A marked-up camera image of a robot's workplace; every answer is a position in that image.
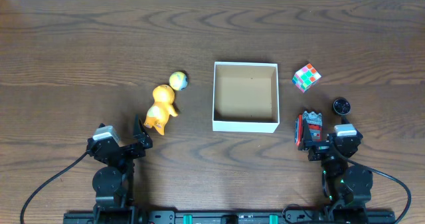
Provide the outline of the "orange dinosaur toy figure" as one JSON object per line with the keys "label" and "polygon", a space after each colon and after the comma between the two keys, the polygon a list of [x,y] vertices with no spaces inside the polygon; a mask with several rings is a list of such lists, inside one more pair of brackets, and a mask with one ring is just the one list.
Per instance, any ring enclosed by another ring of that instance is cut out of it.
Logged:
{"label": "orange dinosaur toy figure", "polygon": [[173,106],[175,93],[169,85],[162,84],[153,90],[153,99],[154,103],[147,111],[143,125],[147,128],[155,128],[159,134],[164,136],[165,125],[168,123],[169,117],[178,116]]}

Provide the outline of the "multicolour puzzle cube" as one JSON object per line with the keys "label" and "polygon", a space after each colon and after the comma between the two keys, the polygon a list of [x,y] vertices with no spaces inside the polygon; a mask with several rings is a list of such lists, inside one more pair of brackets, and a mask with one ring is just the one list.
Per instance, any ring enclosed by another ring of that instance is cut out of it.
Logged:
{"label": "multicolour puzzle cube", "polygon": [[292,82],[302,92],[307,91],[315,85],[321,78],[319,72],[313,67],[311,63],[307,63],[301,69],[296,71],[292,78]]}

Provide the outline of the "black round cap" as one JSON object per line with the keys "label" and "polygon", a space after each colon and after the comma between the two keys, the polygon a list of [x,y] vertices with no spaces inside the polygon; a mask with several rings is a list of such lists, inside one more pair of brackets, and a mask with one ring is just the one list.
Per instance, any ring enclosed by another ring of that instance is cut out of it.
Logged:
{"label": "black round cap", "polygon": [[351,105],[345,98],[337,98],[333,102],[333,111],[339,116],[348,115],[351,111]]}

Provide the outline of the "red grey toy truck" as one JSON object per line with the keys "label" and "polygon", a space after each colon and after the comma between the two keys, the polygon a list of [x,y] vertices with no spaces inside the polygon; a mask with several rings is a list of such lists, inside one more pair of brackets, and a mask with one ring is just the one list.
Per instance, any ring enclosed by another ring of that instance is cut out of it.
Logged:
{"label": "red grey toy truck", "polygon": [[303,121],[306,120],[313,141],[321,141],[322,138],[322,114],[304,111],[295,120],[295,144],[299,147],[303,134]]}

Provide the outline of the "yellow grey toy ball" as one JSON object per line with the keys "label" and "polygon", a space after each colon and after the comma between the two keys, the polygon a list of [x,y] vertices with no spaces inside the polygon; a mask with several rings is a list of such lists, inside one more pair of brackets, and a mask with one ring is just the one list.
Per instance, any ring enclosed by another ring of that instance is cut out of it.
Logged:
{"label": "yellow grey toy ball", "polygon": [[184,72],[174,72],[169,77],[169,85],[173,90],[183,90],[188,85],[188,78]]}

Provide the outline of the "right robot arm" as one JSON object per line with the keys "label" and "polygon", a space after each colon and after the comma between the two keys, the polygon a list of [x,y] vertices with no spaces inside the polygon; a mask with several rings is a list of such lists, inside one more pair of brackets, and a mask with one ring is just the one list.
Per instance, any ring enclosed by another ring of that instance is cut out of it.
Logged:
{"label": "right robot arm", "polygon": [[323,168],[322,188],[330,199],[321,219],[336,223],[368,223],[365,204],[371,200],[373,175],[360,166],[350,166],[350,158],[363,136],[351,124],[334,127],[326,140],[314,139],[318,133],[309,126],[297,129],[296,146],[308,152],[309,161],[319,161]]}

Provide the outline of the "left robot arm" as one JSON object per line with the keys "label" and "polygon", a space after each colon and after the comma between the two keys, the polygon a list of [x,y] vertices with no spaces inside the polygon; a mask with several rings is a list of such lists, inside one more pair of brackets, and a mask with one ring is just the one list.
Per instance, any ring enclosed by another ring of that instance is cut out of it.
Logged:
{"label": "left robot arm", "polygon": [[139,116],[135,117],[133,137],[135,143],[120,146],[114,127],[100,124],[88,139],[87,154],[106,165],[92,180],[96,192],[93,224],[132,224],[144,220],[133,204],[134,160],[144,157],[146,149],[153,147],[153,141]]}

